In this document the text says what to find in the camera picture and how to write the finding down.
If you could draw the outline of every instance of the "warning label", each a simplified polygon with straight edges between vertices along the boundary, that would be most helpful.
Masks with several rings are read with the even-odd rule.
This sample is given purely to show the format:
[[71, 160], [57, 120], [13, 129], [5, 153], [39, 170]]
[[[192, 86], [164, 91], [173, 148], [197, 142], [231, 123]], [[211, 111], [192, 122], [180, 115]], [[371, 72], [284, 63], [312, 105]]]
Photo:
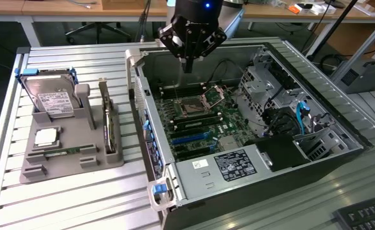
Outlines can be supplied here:
[[256, 173], [246, 151], [242, 149], [213, 157], [225, 181]]
[[48, 114], [72, 113], [73, 108], [67, 92], [52, 92], [39, 94], [43, 106]]

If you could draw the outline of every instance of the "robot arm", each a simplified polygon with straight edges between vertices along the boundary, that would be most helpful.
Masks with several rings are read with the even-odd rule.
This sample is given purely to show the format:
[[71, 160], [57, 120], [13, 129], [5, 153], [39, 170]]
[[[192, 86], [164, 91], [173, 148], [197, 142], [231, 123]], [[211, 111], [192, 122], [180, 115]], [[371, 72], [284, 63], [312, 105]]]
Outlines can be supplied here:
[[159, 29], [159, 38], [180, 59], [184, 73], [192, 72], [193, 60], [232, 36], [244, 12], [242, 5], [243, 0], [176, 0], [171, 23]]

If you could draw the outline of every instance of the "slotted aluminum surface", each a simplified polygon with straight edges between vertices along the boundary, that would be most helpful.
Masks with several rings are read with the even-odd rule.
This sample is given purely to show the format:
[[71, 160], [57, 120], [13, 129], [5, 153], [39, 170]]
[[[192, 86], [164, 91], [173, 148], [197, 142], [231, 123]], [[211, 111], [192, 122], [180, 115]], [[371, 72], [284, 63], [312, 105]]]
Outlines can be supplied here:
[[[233, 39], [229, 43], [271, 42], [362, 134], [375, 144], [375, 122], [344, 96], [300, 53], [275, 37]], [[135, 136], [125, 89], [124, 50], [155, 43], [32, 48], [23, 68], [73, 66], [80, 82], [91, 86], [91, 104], [100, 103], [97, 78], [108, 79], [109, 94], [120, 110], [125, 164], [120, 168], [21, 185], [20, 165], [25, 150], [32, 104], [21, 88], [15, 104], [0, 159], [0, 230], [25, 229], [160, 229], [149, 208], [147, 176]], [[316, 183], [279, 195], [191, 228], [209, 229], [336, 229], [331, 212], [375, 196], [375, 148]]]

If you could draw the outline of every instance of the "motherboard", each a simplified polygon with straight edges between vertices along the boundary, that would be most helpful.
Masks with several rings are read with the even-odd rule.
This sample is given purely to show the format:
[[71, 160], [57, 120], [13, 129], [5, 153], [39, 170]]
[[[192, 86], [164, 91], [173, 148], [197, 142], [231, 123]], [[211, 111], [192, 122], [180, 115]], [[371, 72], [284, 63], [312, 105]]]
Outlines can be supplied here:
[[176, 161], [232, 150], [255, 139], [248, 119], [237, 110], [239, 96], [225, 86], [212, 85], [199, 95], [175, 96], [155, 103]]

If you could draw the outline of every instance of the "black keyboard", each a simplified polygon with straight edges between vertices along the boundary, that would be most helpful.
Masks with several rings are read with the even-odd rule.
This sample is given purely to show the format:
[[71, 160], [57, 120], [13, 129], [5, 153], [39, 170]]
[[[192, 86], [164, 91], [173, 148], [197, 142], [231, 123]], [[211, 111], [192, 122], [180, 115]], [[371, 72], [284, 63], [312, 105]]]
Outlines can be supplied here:
[[375, 230], [375, 198], [334, 212], [344, 230]]

